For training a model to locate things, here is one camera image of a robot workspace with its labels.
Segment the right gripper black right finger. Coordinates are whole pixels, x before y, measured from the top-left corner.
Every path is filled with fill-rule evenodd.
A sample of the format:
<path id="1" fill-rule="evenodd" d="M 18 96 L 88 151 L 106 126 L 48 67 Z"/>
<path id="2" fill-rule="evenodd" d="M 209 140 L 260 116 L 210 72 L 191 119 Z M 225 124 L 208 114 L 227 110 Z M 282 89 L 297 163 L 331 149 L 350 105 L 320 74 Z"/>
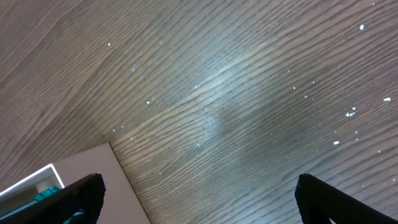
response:
<path id="1" fill-rule="evenodd" d="M 299 175 L 295 199 L 304 224 L 397 224 L 397 220 L 310 175 Z"/>

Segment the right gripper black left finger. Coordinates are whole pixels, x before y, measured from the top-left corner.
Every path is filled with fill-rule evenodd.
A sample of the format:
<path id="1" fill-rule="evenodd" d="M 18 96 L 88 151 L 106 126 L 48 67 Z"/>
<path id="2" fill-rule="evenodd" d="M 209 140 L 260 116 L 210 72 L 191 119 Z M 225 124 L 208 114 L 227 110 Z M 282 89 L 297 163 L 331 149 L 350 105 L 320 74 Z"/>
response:
<path id="1" fill-rule="evenodd" d="M 1 223 L 97 223 L 106 187 L 101 174 L 89 174 L 58 192 L 1 219 Z"/>

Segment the green soap packet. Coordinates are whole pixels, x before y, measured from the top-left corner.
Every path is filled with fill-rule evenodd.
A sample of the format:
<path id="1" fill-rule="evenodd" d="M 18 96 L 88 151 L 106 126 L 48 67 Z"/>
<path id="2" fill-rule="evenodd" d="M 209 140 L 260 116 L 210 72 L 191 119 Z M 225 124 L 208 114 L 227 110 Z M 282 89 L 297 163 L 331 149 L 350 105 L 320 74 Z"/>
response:
<path id="1" fill-rule="evenodd" d="M 23 223 L 63 223 L 81 224 L 87 223 L 88 215 L 84 208 L 76 208 L 71 201 L 59 198 L 62 190 L 57 187 L 38 193 L 26 205 L 1 216 L 1 224 Z"/>

